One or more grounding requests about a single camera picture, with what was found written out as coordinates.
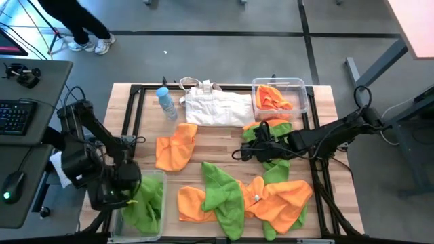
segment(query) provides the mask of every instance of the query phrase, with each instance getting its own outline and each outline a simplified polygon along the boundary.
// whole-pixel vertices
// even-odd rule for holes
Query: white paper
[[[62,170],[62,152],[58,152],[50,157],[50,161],[52,162],[54,169],[60,178],[60,183],[63,188],[67,187],[71,181],[68,179],[66,174]]]

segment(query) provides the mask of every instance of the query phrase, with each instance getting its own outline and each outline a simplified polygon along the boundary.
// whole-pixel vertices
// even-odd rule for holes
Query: person
[[[76,52],[85,50],[102,55],[107,53],[110,46],[116,41],[115,36],[109,32],[107,27],[81,6],[77,0],[38,1],[49,15],[59,20],[72,32],[74,41],[68,43],[69,49]],[[89,40],[89,35],[84,29],[95,34],[98,38],[96,45]]]

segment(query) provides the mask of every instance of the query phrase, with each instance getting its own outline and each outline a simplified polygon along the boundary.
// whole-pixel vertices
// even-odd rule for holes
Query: bottle cap
[[[157,90],[157,97],[161,98],[169,94],[169,89],[167,87],[160,87]]]

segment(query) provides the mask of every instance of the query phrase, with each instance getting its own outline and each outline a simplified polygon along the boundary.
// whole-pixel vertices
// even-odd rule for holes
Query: keyboard
[[[24,136],[36,105],[36,102],[0,100],[0,135]]]

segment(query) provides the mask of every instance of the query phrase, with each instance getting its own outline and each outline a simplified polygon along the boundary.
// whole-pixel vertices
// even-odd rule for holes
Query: floor
[[[344,59],[354,57],[362,73],[394,42],[396,35],[388,34],[399,32],[379,0],[344,0],[341,6],[334,0],[304,0],[304,5],[297,0],[248,0],[245,7],[237,0],[159,0],[150,7],[140,0],[80,2],[117,34],[117,42],[108,54],[96,56],[70,52],[60,40],[53,57],[74,62],[68,84],[85,90],[99,120],[104,118],[114,82],[160,82],[162,76],[169,80],[192,76],[219,83],[249,83],[272,74],[300,77],[309,85],[331,85],[342,117],[355,110]],[[309,23],[304,27],[303,7]],[[18,3],[9,1],[4,11],[13,18],[2,15],[0,21],[17,26],[29,43],[45,53],[45,44],[34,28],[27,28],[32,22]],[[55,27],[63,27],[42,12]],[[40,18],[37,24],[47,27]],[[241,36],[234,31],[254,35]],[[304,36],[307,31],[317,35]],[[43,33],[52,38],[46,28]],[[322,37],[322,33],[334,34]],[[366,38],[351,33],[379,35]],[[433,84],[433,67],[434,61],[415,61],[406,54],[371,86],[373,106],[382,113],[419,94]],[[56,118],[50,125],[60,127]],[[378,136],[359,136],[350,145],[349,162],[366,234],[432,242],[434,194],[408,199],[397,196],[398,190],[413,186],[398,148]],[[23,228],[0,230],[0,239],[73,232],[83,195],[73,188],[50,187],[44,205],[52,208],[53,215],[40,220],[37,213],[29,213]]]

